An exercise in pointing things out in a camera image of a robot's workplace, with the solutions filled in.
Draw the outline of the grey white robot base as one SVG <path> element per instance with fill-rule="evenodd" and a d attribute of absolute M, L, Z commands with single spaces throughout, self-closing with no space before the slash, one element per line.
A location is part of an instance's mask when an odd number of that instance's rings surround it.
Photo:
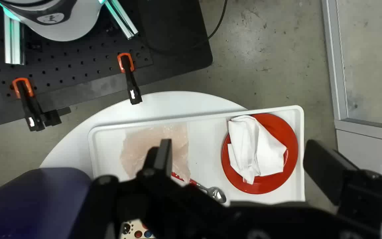
<path fill-rule="evenodd" d="M 103 0 L 0 0 L 3 11 L 52 41 L 74 41 L 97 24 Z"/>

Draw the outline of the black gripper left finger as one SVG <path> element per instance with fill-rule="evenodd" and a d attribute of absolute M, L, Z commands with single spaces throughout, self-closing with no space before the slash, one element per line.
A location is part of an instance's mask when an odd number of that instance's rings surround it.
<path fill-rule="evenodd" d="M 138 171 L 138 177 L 163 175 L 170 177 L 172 173 L 172 141 L 162 140 L 155 148 L 147 152 L 145 163 Z"/>

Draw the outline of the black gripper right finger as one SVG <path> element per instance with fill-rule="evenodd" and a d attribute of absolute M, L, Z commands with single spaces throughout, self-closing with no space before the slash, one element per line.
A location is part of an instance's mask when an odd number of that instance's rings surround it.
<path fill-rule="evenodd" d="M 357 171 L 358 167 L 322 142 L 309 140 L 305 145 L 304 170 L 326 198 L 333 205 L 338 205 L 349 177 Z"/>

